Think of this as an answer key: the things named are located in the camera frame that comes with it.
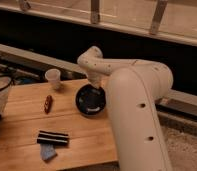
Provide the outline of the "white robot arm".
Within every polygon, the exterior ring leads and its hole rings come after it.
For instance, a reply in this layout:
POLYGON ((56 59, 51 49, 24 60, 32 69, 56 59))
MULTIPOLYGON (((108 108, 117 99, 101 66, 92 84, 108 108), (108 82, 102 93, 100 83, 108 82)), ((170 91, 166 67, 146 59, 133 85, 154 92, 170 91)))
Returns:
POLYGON ((121 171, 173 171, 155 102, 173 85, 163 63, 141 59, 105 59, 92 46, 77 59, 94 87, 107 75, 107 113, 121 171))

